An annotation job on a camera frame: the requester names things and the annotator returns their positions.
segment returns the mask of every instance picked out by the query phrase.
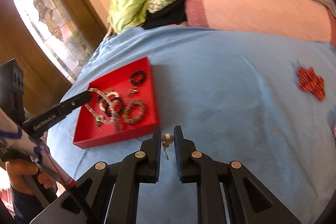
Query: pearl necklace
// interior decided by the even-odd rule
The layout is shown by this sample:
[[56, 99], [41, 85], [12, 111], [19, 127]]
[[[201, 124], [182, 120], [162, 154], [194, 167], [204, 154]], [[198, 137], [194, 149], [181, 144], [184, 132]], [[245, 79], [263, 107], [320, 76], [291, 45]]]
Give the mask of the pearl necklace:
[[[102, 96], [103, 99], [109, 104], [110, 109], [113, 109], [112, 102], [111, 102], [111, 100], [108, 98], [108, 96], [107, 96], [105, 93], [101, 92], [101, 91], [98, 90], [98, 89], [94, 89], [94, 88], [90, 88], [89, 91], [98, 93], [98, 94], [99, 94], [100, 96]], [[97, 122], [102, 122], [102, 123], [104, 123], [104, 124], [112, 124], [112, 122], [113, 122], [113, 118], [112, 118], [112, 117], [110, 118], [109, 121], [107, 121], [107, 120], [104, 119], [104, 115], [98, 115], [98, 114], [92, 109], [92, 107], [90, 107], [88, 104], [85, 104], [84, 106], [85, 106], [85, 107], [88, 109], [88, 111], [90, 111], [91, 114], [96, 118], [96, 121], [97, 121]]]

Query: red embroidered flower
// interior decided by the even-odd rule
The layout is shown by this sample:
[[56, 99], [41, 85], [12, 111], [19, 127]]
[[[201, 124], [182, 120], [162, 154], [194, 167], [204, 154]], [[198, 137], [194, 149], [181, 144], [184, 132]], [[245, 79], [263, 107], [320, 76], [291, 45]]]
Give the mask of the red embroidered flower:
[[296, 73], [299, 78], [298, 87], [300, 90], [313, 93], [320, 101], [325, 99], [324, 79], [317, 76], [312, 67], [305, 69], [300, 66], [296, 70]]

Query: bracelet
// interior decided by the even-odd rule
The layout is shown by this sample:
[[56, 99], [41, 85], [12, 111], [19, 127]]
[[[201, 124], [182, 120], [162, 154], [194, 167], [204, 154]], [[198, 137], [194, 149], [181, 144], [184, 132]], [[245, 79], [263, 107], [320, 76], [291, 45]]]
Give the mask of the bracelet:
[[[129, 112], [135, 106], [140, 107], [139, 115], [134, 117], [134, 118], [130, 118]], [[139, 122], [143, 118], [143, 115], [145, 114], [145, 111], [146, 111], [145, 105], [141, 100], [134, 100], [134, 101], [130, 102], [126, 106], [126, 108], [124, 110], [124, 113], [123, 113], [124, 122], [125, 123], [137, 123], [137, 122]]]
[[107, 115], [107, 117], [111, 117], [113, 112], [116, 112], [116, 113], [120, 114], [123, 110], [123, 107], [124, 107], [123, 99], [121, 99], [120, 97], [114, 97], [113, 99], [111, 99], [111, 102], [114, 102], [114, 101], [119, 101], [120, 102], [120, 110], [116, 111], [114, 108], [110, 109], [110, 106], [107, 104], [104, 108], [104, 112]]
[[[107, 97], [107, 95], [103, 92], [101, 92], [100, 90], [98, 89], [94, 89], [94, 88], [90, 88], [89, 91], [91, 92], [96, 92], [98, 93], [106, 102], [107, 104], [110, 106], [111, 109], [113, 109], [112, 107], [112, 102], [110, 101], [110, 99]], [[99, 123], [104, 123], [104, 124], [112, 124], [113, 120], [110, 119], [109, 121], [105, 120], [104, 119], [104, 116], [103, 115], [98, 115], [93, 109], [92, 107], [90, 107], [88, 104], [85, 104], [84, 105], [88, 111], [90, 111], [90, 113], [96, 118], [96, 122], [99, 124]]]
[[[134, 78], [135, 78], [136, 76], [140, 76], [140, 79], [137, 80], [137, 81], [134, 80]], [[142, 84], [143, 82], [145, 82], [146, 77], [147, 77], [147, 75], [146, 75], [146, 73], [145, 73], [144, 71], [142, 71], [142, 70], [138, 70], [138, 71], [132, 73], [132, 75], [131, 75], [130, 78], [129, 78], [129, 81], [131, 82], [132, 85], [140, 85], [140, 84]]]
[[[109, 93], [106, 93], [106, 96], [108, 97], [108, 98], [110, 98], [112, 95], [114, 95], [114, 98], [116, 98], [116, 97], [120, 97], [120, 94], [118, 93], [118, 92], [116, 92], [116, 91], [110, 91]], [[105, 106], [104, 106], [104, 101], [106, 101], [101, 95], [98, 97], [98, 100], [99, 100], [99, 108], [102, 110], [102, 111], [104, 111], [104, 112], [106, 112], [106, 107], [107, 108], [109, 108], [108, 107], [108, 105], [109, 104], [106, 104]]]

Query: light blue bedsheet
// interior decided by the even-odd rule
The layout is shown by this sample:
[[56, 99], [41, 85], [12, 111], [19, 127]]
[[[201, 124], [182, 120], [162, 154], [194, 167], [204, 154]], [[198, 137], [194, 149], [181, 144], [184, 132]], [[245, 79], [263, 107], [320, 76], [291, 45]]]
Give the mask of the light blue bedsheet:
[[[192, 27], [128, 28], [101, 43], [64, 99], [134, 60], [152, 63], [163, 133], [184, 136], [214, 160], [241, 161], [304, 224], [314, 223], [336, 189], [336, 49], [276, 35]], [[297, 88], [296, 68], [325, 79], [326, 99]], [[121, 161], [145, 136], [80, 149], [79, 109], [55, 125], [48, 145], [78, 179], [98, 161]], [[157, 184], [140, 186], [138, 224], [197, 223], [196, 186], [177, 177], [174, 148]]]

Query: human hand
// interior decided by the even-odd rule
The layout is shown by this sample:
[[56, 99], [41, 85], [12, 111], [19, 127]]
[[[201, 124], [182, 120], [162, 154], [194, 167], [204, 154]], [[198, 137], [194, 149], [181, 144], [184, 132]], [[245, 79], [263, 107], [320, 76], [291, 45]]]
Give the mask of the human hand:
[[[34, 194], [24, 180], [23, 175], [32, 176], [37, 174], [39, 168], [36, 164], [22, 159], [14, 159], [6, 162], [6, 170], [9, 182], [15, 190], [24, 194]], [[37, 178], [46, 189], [53, 187], [56, 183], [55, 180], [44, 171], [41, 171]]]

